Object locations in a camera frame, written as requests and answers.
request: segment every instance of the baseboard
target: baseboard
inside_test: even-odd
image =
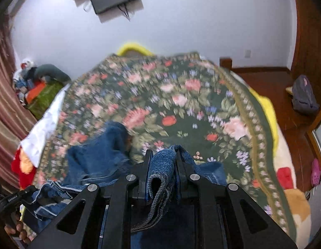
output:
[[[287,72],[290,74],[290,70],[287,67],[281,67],[281,66],[276,66],[276,67],[268,67],[268,66],[263,66],[263,67],[233,67],[231,68],[231,71],[237,74],[242,74],[242,73],[258,73],[258,72]]]

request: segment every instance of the wall outlet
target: wall outlet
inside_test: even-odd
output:
[[[251,57],[251,50],[250,49],[246,49],[244,52],[244,57],[245,58],[250,58]]]

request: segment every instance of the hand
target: hand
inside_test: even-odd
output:
[[[23,240],[24,243],[29,244],[29,243],[30,243],[30,239],[27,237],[27,231],[25,231],[25,230],[23,229],[23,223],[22,223],[21,221],[18,221],[18,222],[17,222],[16,228],[17,228],[17,230],[11,228],[11,227],[8,226],[8,225],[5,225],[5,228],[4,228],[4,229],[5,229],[5,231],[6,231],[6,233],[7,233],[8,235],[15,234],[16,231],[19,231],[19,232],[20,232],[19,238],[20,238],[21,240]]]

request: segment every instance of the gray bag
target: gray bag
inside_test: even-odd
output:
[[[305,75],[300,75],[294,81],[292,103],[294,110],[302,114],[313,115],[319,110],[312,87]]]

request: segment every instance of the white sheet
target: white sheet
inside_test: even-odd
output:
[[[42,119],[34,125],[33,129],[29,132],[29,135],[20,142],[24,152],[27,154],[32,164],[37,168],[45,143],[56,129],[65,93],[69,86],[70,84],[67,84],[59,93],[57,93]]]

